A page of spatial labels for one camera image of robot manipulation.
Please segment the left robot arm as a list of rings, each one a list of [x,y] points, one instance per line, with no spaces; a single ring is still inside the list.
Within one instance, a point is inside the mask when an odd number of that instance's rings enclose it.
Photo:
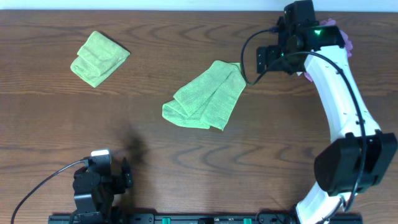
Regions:
[[[133,186],[131,168],[126,159],[121,172],[111,172],[111,157],[91,156],[83,159],[85,166],[74,173],[73,189],[76,210],[69,223],[128,223],[127,216],[113,206],[114,196],[124,194]]]

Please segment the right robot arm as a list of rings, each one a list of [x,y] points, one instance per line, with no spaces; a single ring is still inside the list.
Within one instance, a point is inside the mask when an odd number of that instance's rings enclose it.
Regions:
[[[349,66],[339,28],[317,22],[280,24],[278,43],[257,51],[257,72],[306,73],[314,82],[330,129],[330,145],[315,159],[315,183],[286,223],[331,223],[356,197],[378,185],[397,152],[367,109]]]

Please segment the green microfiber cloth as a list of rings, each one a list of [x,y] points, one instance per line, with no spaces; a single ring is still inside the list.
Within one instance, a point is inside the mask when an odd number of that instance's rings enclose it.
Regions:
[[[184,128],[224,130],[246,87],[239,63],[216,60],[162,106],[162,117]]]

